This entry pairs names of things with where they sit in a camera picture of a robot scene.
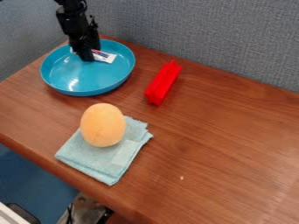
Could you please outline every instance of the wood grain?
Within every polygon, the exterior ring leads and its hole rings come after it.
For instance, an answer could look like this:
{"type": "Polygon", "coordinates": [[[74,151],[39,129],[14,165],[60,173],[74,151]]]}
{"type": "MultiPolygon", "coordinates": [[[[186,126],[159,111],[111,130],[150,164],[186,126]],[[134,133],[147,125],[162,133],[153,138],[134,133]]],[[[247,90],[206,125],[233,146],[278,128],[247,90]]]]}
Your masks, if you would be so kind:
{"type": "Polygon", "coordinates": [[[299,222],[299,95],[177,59],[162,107],[143,92],[174,57],[141,45],[122,88],[76,98],[43,83],[40,57],[0,83],[0,141],[134,223],[299,222]],[[55,159],[90,105],[115,104],[154,139],[107,187],[55,159]]]}

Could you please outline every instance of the light blue cloth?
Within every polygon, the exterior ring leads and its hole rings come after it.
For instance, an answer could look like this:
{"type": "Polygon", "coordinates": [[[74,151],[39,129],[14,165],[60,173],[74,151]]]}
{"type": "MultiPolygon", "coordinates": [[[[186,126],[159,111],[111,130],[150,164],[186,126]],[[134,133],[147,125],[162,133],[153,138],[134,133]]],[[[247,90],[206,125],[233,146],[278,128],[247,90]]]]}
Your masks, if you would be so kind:
{"type": "Polygon", "coordinates": [[[153,136],[147,123],[127,116],[126,134],[119,144],[107,148],[94,147],[83,139],[78,129],[55,156],[63,163],[113,186],[153,136]]]}

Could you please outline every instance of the gray fabric wall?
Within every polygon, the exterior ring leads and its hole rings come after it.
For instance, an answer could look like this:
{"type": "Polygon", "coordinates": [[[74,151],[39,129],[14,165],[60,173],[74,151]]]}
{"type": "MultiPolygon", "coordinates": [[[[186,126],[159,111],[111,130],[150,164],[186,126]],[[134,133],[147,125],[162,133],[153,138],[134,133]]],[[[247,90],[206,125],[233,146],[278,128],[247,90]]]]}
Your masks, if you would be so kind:
{"type": "MultiPolygon", "coordinates": [[[[297,0],[89,0],[89,8],[102,33],[299,92],[297,0]]],[[[51,0],[0,3],[2,76],[62,40],[54,9],[51,0]],[[22,21],[14,35],[3,18],[22,21]],[[8,46],[26,51],[16,60],[8,46]]]]}

